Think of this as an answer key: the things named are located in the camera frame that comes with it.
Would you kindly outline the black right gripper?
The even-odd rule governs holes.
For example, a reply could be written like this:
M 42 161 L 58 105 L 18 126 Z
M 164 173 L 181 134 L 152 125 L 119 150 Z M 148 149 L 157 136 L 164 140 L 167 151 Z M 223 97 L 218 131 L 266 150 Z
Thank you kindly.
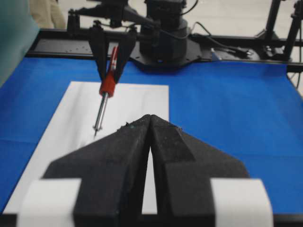
M 134 22 L 152 30 L 150 35 L 137 32 L 127 32 L 118 42 L 116 70 L 114 80 L 117 84 L 121 78 L 124 67 L 135 47 L 136 38 L 158 38 L 160 36 L 160 22 L 144 17 L 128 5 L 126 0 L 101 0 L 93 8 L 70 9 L 68 12 L 67 32 L 69 35 L 82 35 L 89 37 L 89 45 L 95 58 L 100 80 L 106 78 L 108 39 L 103 28 L 91 27 L 84 29 L 80 27 L 80 16 L 98 17 L 109 19 L 111 28 L 122 26 L 123 21 Z

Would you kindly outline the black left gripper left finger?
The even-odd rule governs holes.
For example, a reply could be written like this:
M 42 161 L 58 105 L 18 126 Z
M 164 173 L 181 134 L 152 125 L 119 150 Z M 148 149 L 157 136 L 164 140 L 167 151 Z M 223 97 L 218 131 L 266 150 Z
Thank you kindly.
M 52 161 L 18 214 L 20 227 L 132 227 L 142 212 L 151 116 Z

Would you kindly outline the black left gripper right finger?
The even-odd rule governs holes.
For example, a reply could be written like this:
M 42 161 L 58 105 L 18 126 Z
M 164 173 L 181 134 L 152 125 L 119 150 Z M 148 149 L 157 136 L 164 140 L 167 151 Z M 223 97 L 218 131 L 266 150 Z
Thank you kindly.
M 245 165 L 153 115 L 158 214 L 169 227 L 271 227 L 263 182 Z

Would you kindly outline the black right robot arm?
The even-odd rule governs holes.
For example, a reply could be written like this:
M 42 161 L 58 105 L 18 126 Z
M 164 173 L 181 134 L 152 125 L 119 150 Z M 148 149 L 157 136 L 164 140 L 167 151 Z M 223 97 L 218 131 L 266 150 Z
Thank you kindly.
M 186 61 L 189 28 L 183 19 L 184 0 L 146 0 L 146 16 L 140 15 L 126 0 L 100 0 L 92 8 L 70 9 L 67 31 L 87 38 L 97 63 L 100 79 L 106 79 L 106 60 L 110 42 L 118 43 L 114 81 L 118 82 L 124 67 L 135 51 L 144 65 L 179 67 Z M 80 17 L 108 19 L 109 27 L 120 28 L 130 22 L 125 32 L 106 31 L 95 20 L 89 29 L 81 28 Z

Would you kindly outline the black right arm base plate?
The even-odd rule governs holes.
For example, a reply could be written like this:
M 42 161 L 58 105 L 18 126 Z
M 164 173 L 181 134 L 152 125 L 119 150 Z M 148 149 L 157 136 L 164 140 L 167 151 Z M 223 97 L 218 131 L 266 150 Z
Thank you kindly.
M 171 44 L 159 43 L 157 46 L 137 42 L 130 60 L 140 68 L 178 69 L 202 60 L 202 51 L 198 43 L 188 38 Z

